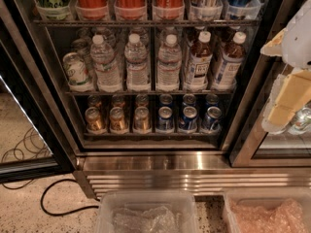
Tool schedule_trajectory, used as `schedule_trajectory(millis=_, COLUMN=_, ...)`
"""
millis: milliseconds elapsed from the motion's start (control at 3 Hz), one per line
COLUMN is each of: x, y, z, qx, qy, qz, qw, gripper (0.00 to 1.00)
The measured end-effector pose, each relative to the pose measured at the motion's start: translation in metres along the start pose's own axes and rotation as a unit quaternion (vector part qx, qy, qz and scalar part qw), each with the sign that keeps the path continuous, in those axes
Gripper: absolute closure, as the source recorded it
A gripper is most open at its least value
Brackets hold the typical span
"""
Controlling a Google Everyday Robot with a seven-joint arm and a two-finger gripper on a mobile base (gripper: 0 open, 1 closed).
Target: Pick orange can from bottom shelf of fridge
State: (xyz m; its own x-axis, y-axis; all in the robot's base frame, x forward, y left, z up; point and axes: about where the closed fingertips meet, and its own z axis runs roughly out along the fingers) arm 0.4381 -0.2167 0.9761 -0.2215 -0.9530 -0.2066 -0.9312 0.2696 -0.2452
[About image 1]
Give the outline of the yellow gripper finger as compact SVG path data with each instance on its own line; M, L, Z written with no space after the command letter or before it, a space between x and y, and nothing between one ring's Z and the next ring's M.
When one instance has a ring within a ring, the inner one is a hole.
M282 49L282 42L284 39L286 29L283 28L280 32L278 32L268 43L266 43L261 49L260 53L266 56L279 56L282 57L284 55L284 51Z
M263 111L263 130L269 133L282 131L310 100L310 71L294 68L288 75L279 74Z

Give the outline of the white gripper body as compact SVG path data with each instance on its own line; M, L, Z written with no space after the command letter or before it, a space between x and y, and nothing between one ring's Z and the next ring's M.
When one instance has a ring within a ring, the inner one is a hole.
M287 24L282 58L294 68L311 68L311 0L307 0Z

